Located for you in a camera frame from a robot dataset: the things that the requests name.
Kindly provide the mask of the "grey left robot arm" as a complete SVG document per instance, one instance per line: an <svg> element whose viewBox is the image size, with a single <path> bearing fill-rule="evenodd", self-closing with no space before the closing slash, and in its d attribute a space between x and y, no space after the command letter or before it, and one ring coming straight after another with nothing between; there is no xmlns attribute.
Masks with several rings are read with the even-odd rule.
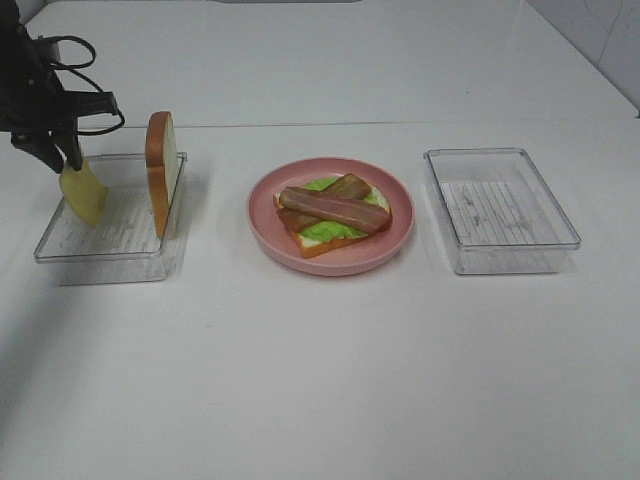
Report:
<svg viewBox="0 0 640 480"><path fill-rule="evenodd" d="M81 136L125 124L114 94L80 72L96 57L77 36L31 38L17 3L1 3L1 130L57 174L82 168Z"/></svg>

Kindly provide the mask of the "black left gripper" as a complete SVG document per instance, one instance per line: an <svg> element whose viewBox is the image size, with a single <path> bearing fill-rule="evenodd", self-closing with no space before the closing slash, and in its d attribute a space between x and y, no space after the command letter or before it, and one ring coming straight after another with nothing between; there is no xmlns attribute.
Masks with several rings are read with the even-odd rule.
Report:
<svg viewBox="0 0 640 480"><path fill-rule="evenodd" d="M12 132L14 148L28 153L56 174L63 170L63 157L74 170L83 166L80 136L100 136L120 128L119 124L97 131L81 131L81 117L109 114L120 109L113 93L103 90L80 71L97 57L92 44L73 35L58 35L61 42L75 43L90 54L76 64L60 60L45 67L36 55L24 25L1 25L1 129Z"/></svg>

